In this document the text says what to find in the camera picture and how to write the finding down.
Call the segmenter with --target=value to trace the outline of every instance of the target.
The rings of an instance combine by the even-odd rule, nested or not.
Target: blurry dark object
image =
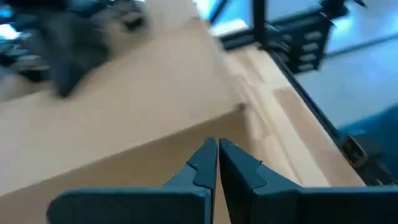
[[[356,2],[362,7],[368,7],[368,5],[363,0],[354,0],[354,2]]]
[[[122,9],[113,10],[112,19],[118,19],[126,30],[132,31],[143,24],[142,13],[134,1],[6,0],[5,3],[12,7],[13,16],[2,21],[11,21],[12,27],[25,36],[0,43],[12,46],[11,50],[0,52],[0,64],[15,65],[22,55],[11,52],[28,49],[27,54],[40,56],[40,63],[48,65],[47,68],[36,69],[41,64],[31,63],[31,68],[18,67],[16,72],[32,82],[53,81],[62,97],[68,96],[87,72],[109,56],[103,30],[91,17],[115,5]]]
[[[228,139],[220,139],[218,146],[207,140],[159,188],[62,193],[50,203],[47,223],[217,223],[217,157],[231,224],[397,223],[397,187],[302,187]]]
[[[345,156],[357,164],[354,168],[365,183],[398,185],[397,104],[338,130],[344,138]]]

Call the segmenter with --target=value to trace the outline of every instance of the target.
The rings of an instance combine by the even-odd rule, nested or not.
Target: wooden surface
[[[0,223],[43,224],[47,205],[68,189],[81,187],[160,187],[178,172],[209,136],[228,138],[250,149],[243,111],[124,151],[0,197]],[[229,224],[218,171],[214,223]]]
[[[306,187],[364,185],[266,52],[250,46],[224,59],[247,98],[258,159]]]
[[[146,11],[142,32],[107,27],[113,59],[70,99],[44,90],[0,105],[0,195],[237,110],[241,100],[193,3],[148,0]]]
[[[70,188],[158,187],[210,136],[304,186],[363,185],[267,54],[223,60],[190,1],[146,3],[149,29],[107,24],[113,60],[71,99],[0,104],[1,223],[43,223]],[[229,223],[220,178],[216,196],[215,223]]]

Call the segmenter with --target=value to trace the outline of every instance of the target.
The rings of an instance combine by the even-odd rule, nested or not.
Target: wooden table
[[[306,187],[364,185],[265,51],[249,46],[224,59],[248,99],[257,158]]]
[[[146,11],[149,28],[133,35],[106,24],[113,59],[72,98],[0,104],[0,223],[44,223],[67,189],[161,186],[210,136],[302,185],[362,184],[266,54],[223,58],[190,1]],[[229,223],[217,184],[215,223]]]

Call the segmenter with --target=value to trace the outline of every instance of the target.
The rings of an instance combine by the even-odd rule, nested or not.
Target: black metal frame
[[[332,26],[331,20],[348,13],[344,5],[345,1],[321,0],[318,8],[275,21],[267,21],[267,0],[252,0],[253,27],[220,37],[225,50],[233,50],[254,43],[259,45],[259,49],[266,50],[342,152],[343,140],[338,130],[313,102],[294,75],[319,68],[320,62],[325,57],[324,49]],[[210,16],[211,24],[216,22],[227,3],[228,0],[222,0],[218,4]],[[311,32],[319,32],[320,38],[307,40],[305,35]],[[309,42],[316,43],[317,49],[304,50]],[[308,54],[313,55],[310,61],[311,66],[301,69],[302,57]],[[382,164],[378,162],[366,170],[356,170],[368,185],[374,185],[375,182],[378,184],[394,182],[383,169]]]

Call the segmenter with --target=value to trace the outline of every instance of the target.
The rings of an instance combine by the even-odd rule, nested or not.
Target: black object
[[[366,184],[398,184],[394,175],[390,173],[381,159],[381,146],[366,131],[350,131],[350,134],[343,140],[341,150]],[[392,158],[396,159],[394,155],[386,154],[386,156],[392,156]]]
[[[91,69],[108,59],[109,49],[99,24],[90,19],[97,12],[112,7],[113,19],[119,19],[126,30],[144,24],[144,14],[133,0],[7,0],[14,10],[12,26],[30,36],[19,45],[39,55],[48,70],[16,71],[32,82],[51,80],[57,93],[67,97]],[[0,63],[8,66],[17,57],[3,54]]]
[[[331,20],[347,14],[345,0],[325,0],[320,7],[276,21],[267,20],[267,0],[252,0],[253,27],[220,38],[226,50],[257,42],[261,49],[275,52],[293,74],[318,70],[332,27]],[[222,0],[213,10],[213,24],[226,7]]]
[[[217,144],[209,139],[161,188],[81,189],[57,197],[50,224],[213,222]]]
[[[227,139],[220,171],[232,224],[398,222],[398,187],[304,188]]]
[[[356,4],[359,4],[359,5],[362,6],[362,7],[365,7],[365,8],[368,7],[368,5],[367,5],[363,0],[354,0],[354,2],[355,2]]]
[[[232,224],[396,223],[398,187],[304,188],[220,139],[220,174]],[[156,189],[82,189],[47,210],[50,224],[213,223],[217,144],[209,139]]]

